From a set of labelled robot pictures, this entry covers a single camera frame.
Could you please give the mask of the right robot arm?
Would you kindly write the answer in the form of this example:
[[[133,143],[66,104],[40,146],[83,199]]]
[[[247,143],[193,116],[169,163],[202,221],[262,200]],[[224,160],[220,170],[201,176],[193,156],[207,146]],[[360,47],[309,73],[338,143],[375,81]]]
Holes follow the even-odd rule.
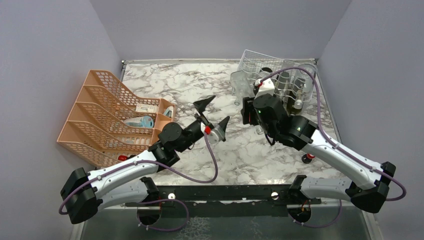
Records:
[[[261,126],[267,141],[319,158],[344,174],[326,179],[298,175],[288,190],[289,199],[300,204],[306,199],[328,198],[351,202],[368,213],[378,213],[388,201],[389,184],[396,166],[378,163],[340,144],[313,121],[301,115],[288,116],[282,101],[270,94],[242,100],[242,122]]]

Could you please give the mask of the clear bottle with silver cap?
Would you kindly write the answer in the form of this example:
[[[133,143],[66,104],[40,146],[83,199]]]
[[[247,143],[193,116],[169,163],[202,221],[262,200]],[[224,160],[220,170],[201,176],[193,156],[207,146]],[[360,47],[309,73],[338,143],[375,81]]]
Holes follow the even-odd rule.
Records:
[[[308,73],[315,77],[316,71],[308,64],[301,64],[298,67],[305,70],[296,69],[293,80],[293,107],[300,111],[309,104],[314,90],[314,83]]]

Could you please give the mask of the green wine bottle white label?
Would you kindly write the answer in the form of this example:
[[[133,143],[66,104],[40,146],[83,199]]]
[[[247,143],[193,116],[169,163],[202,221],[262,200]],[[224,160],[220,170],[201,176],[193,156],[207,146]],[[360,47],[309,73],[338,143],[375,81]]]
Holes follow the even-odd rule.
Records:
[[[272,72],[273,72],[273,70],[270,69],[269,67],[262,67],[259,71],[259,74],[261,76],[267,76],[267,75],[271,74]]]

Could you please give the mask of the tall clear glass bottle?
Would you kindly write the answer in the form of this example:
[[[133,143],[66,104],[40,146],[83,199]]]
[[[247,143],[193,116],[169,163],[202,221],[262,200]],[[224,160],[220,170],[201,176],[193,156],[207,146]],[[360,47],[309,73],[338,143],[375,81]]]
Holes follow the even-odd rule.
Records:
[[[296,69],[289,69],[278,75],[277,94],[287,104],[293,104],[296,100],[294,92],[294,77]]]

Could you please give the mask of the clear square glass bottle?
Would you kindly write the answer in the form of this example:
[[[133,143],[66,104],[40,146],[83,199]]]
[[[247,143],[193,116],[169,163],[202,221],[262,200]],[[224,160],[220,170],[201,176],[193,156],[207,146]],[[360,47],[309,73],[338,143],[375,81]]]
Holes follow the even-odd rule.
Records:
[[[234,89],[236,89],[236,90],[246,90],[246,91],[249,91],[249,96],[247,96],[247,97],[254,97],[255,98],[254,89],[251,86],[250,82],[248,81],[247,74],[244,71],[239,70],[239,71],[235,71],[235,72],[231,73],[230,82],[231,82],[231,85],[232,85],[232,91]],[[256,129],[256,133],[258,135],[264,133],[260,124],[256,125],[255,129]]]

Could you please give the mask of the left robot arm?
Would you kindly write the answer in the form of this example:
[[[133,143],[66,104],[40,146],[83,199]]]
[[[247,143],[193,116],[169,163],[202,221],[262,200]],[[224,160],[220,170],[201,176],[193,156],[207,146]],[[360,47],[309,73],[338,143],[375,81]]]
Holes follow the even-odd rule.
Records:
[[[226,116],[217,124],[206,118],[203,112],[214,98],[212,95],[193,102],[195,120],[187,127],[172,121],[167,123],[158,140],[147,150],[106,168],[85,171],[80,167],[72,171],[60,191],[59,214],[67,215],[72,224],[79,224],[111,206],[131,202],[147,206],[158,203],[156,186],[148,175],[164,169],[202,183],[172,166],[180,160],[179,153],[190,149],[200,139],[205,141],[214,167],[218,166],[210,144],[226,141],[230,117]]]

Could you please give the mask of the green wine bottle silver neck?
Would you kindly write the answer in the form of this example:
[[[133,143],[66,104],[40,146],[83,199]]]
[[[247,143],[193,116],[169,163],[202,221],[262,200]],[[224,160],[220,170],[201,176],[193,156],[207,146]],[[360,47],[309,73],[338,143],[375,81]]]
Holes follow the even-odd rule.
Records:
[[[301,90],[293,90],[289,92],[287,97],[286,109],[289,115],[300,115],[304,102]]]

